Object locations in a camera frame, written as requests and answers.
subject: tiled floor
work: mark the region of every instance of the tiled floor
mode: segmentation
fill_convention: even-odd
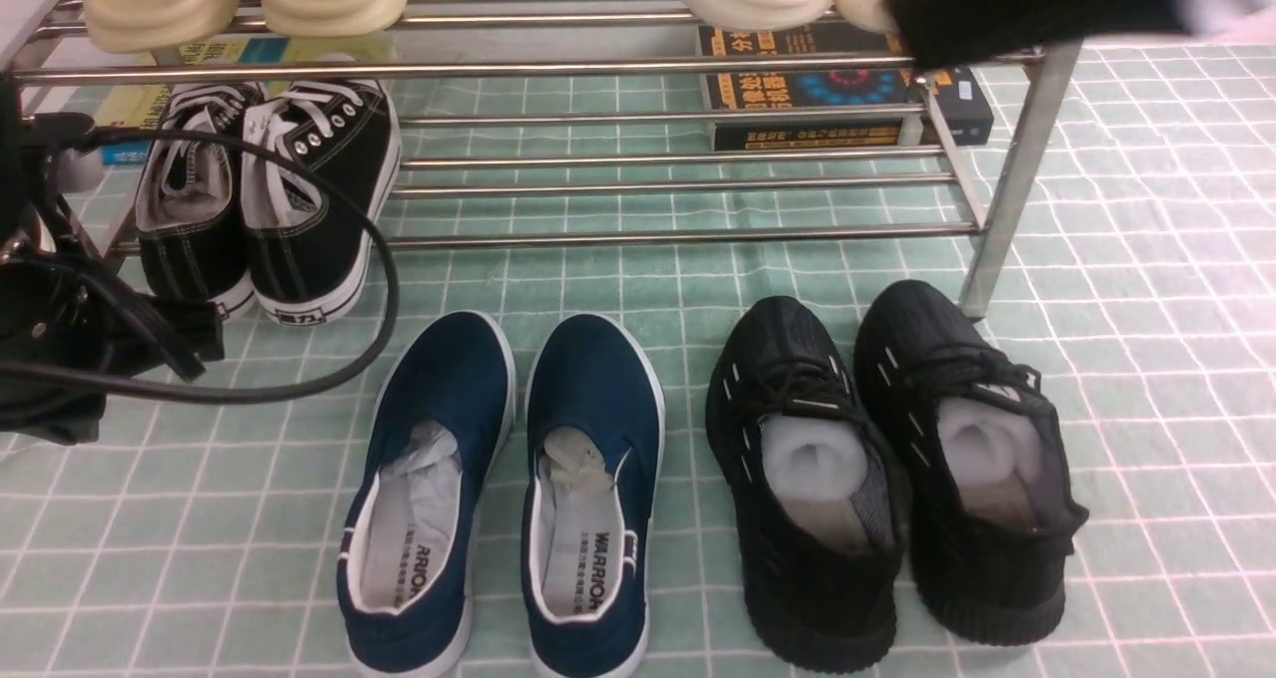
[[[985,74],[999,129],[974,153],[995,177],[1025,86]],[[698,109],[690,78],[408,83],[401,111]],[[79,102],[92,105],[93,96]],[[439,132],[417,154],[703,151],[695,126]],[[433,183],[615,181],[833,167],[533,170]],[[110,222],[135,175],[87,200]],[[424,175],[416,181],[426,181]],[[690,229],[956,218],[931,190],[392,204],[396,234]],[[905,575],[879,678],[1249,678],[1276,672],[1276,51],[1087,51],[983,328],[1045,374],[1092,520],[1059,631],[1022,650],[953,640]],[[875,292],[906,277],[956,292],[968,245],[914,240],[402,255],[402,347],[454,309],[496,315],[526,378],[559,318],[607,312],[647,347],[669,405],[642,675],[792,675],[740,599],[732,508],[706,451],[712,361],[749,304],[795,294],[850,346]],[[137,277],[135,266],[129,272]],[[376,324],[314,332],[253,314],[227,327],[212,382],[290,382],[343,364]],[[393,358],[319,400],[256,409],[115,401],[97,446],[0,437],[0,673],[347,675],[333,600],[338,524],[371,402]],[[523,438],[484,497],[477,624],[461,674],[530,674],[516,567]]]

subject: shoe rack leg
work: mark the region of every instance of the shoe rack leg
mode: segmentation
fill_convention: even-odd
[[[998,179],[997,192],[988,206],[988,223],[975,248],[975,260],[966,275],[966,285],[958,300],[962,312],[971,319],[983,319],[988,313],[988,303],[993,300],[993,290],[1005,266],[1011,241],[1028,193],[1036,183],[1041,158],[1079,55],[1079,42],[1059,45],[1045,51],[1040,65],[1028,68],[1032,84],[1023,101],[1023,111],[1011,139],[1011,151],[1002,166],[1002,177]]]

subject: metal shoe rack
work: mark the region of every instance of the metal shoe rack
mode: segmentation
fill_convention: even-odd
[[[698,20],[688,10],[642,10],[632,13],[579,13],[565,11],[572,4],[625,3],[651,4],[675,0],[411,0],[410,11],[393,29],[533,29],[533,28],[624,28],[649,26],[695,26]],[[461,6],[518,4],[542,6],[542,11],[518,14],[457,14]],[[429,14],[447,5],[447,13]],[[251,14],[260,0],[242,0],[241,9],[249,10],[227,29],[236,34],[268,33],[263,20]],[[801,57],[658,57],[610,61],[401,61],[401,64],[333,65],[333,64],[281,64],[269,66],[182,66],[175,54],[156,54],[158,66],[116,66],[98,69],[48,69],[43,63],[61,38],[85,37],[85,26],[79,19],[80,0],[60,0],[28,37],[27,47],[10,64],[13,77],[22,87],[50,88],[59,86],[115,86],[115,84],[171,84],[213,82],[214,79],[315,79],[332,77],[359,77],[378,79],[408,78],[531,78],[531,77],[582,77],[582,75],[661,75],[706,73],[777,73],[778,70],[878,70],[907,69],[910,59],[893,55],[809,55]],[[840,20],[829,13],[823,20]],[[990,200],[977,192],[977,185],[957,157],[952,133],[931,93],[926,78],[916,78],[910,102],[886,106],[847,106],[818,110],[768,111],[606,111],[606,114],[564,115],[473,115],[402,117],[404,129],[439,128],[493,128],[493,126],[553,126],[553,125],[633,125],[667,123],[708,123],[759,117],[766,120],[810,120],[845,117],[900,117],[902,137],[921,137],[923,119],[934,124],[938,143],[912,147],[873,147],[842,149],[792,149],[773,152],[666,152],[666,154],[615,154],[615,156],[561,156],[561,157],[484,157],[457,160],[404,160],[402,169],[410,172],[433,170],[484,170],[484,169],[581,169],[581,167],[632,167],[716,165],[745,162],[810,162],[810,161],[880,161],[880,160],[938,160],[940,170],[929,172],[819,176],[819,177],[768,177],[734,180],[685,180],[660,183],[615,184],[484,184],[476,186],[431,186],[431,184],[401,184],[393,199],[429,202],[435,198],[504,198],[565,197],[565,195],[625,195],[625,193],[730,193],[757,190],[838,190],[849,188],[903,188],[934,186],[944,184],[956,195],[962,220],[938,223],[888,225],[824,225],[823,227],[773,229],[721,229],[672,230],[642,232],[555,232],[532,235],[490,236],[399,236],[390,239],[399,252],[459,250],[471,248],[546,248],[635,244],[693,244],[693,243],[764,243],[764,241],[819,241],[866,239],[924,239],[968,236],[975,243],[975,255],[966,275],[960,304],[967,315],[983,318],[991,291],[1005,262],[1011,240],[1023,212],[1050,132],[1054,128],[1072,70],[1079,54],[1079,43],[1045,47],[1040,51],[999,57],[999,64],[1022,65],[1030,79],[1030,89],[1022,114],[1014,129],[1012,144],[1002,175]],[[116,259],[137,253],[130,241],[131,207],[120,209],[119,220],[111,225],[103,257]]]

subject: black sneaker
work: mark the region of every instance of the black sneaker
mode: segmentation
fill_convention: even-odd
[[[402,156],[398,117],[373,79],[292,83],[249,112],[244,139],[281,152],[346,192],[376,220]],[[364,291],[371,240],[313,184],[244,158],[244,223],[253,285],[281,324],[332,322]]]
[[[758,637],[808,670],[880,660],[894,641],[902,476],[806,306],[775,296],[748,310],[713,369],[704,424]]]
[[[239,138],[262,101],[253,84],[179,86],[160,126]],[[142,268],[161,299],[211,301],[223,319],[251,306],[240,215],[240,152],[214,143],[156,142],[142,170],[134,220]]]
[[[903,281],[860,326],[855,382],[912,479],[912,566],[930,613],[980,644],[1048,636],[1090,513],[1072,501],[1041,375],[990,347],[938,290]]]

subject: cable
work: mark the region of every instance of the cable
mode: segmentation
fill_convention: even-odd
[[[380,230],[376,229],[376,223],[364,215],[364,211],[361,211],[355,202],[346,197],[346,193],[341,192],[336,184],[332,184],[328,179],[324,179],[299,162],[293,162],[278,152],[255,146],[255,143],[245,142],[241,138],[231,138],[195,130],[102,128],[87,133],[85,137],[78,138],[74,142],[55,143],[55,146],[50,147],[50,157],[56,160],[57,154],[66,149],[92,152],[103,146],[111,146],[111,143],[137,140],[188,140],[197,143],[218,143],[222,147],[228,147],[237,152],[246,152],[248,154],[253,154],[260,160],[277,165],[288,172],[292,172],[306,183],[314,184],[315,188],[319,188],[319,192],[323,192],[324,195],[328,197],[329,202],[333,202],[333,204],[337,206],[337,208],[351,213],[359,222],[360,227],[364,229],[364,232],[367,234],[373,245],[376,246],[376,254],[380,257],[383,271],[385,272],[385,313],[383,314],[382,326],[378,329],[376,336],[373,338],[367,349],[346,366],[315,379],[279,387],[251,389],[184,387],[177,384],[165,384],[161,382],[148,382],[145,379],[112,377],[82,369],[68,369],[64,366],[51,366],[13,360],[0,360],[0,377],[87,393],[119,395],[133,398],[168,401],[175,403],[242,406],[292,401],[333,389],[362,374],[364,370],[367,369],[383,351],[385,351],[390,337],[394,335],[394,323],[398,318],[398,269],[396,268],[389,244],[385,241]],[[46,194],[41,198],[40,204],[37,206],[41,215],[45,215],[46,212],[55,213],[54,208],[57,207],[56,199],[60,197],[57,190],[57,162],[46,161],[45,169]]]

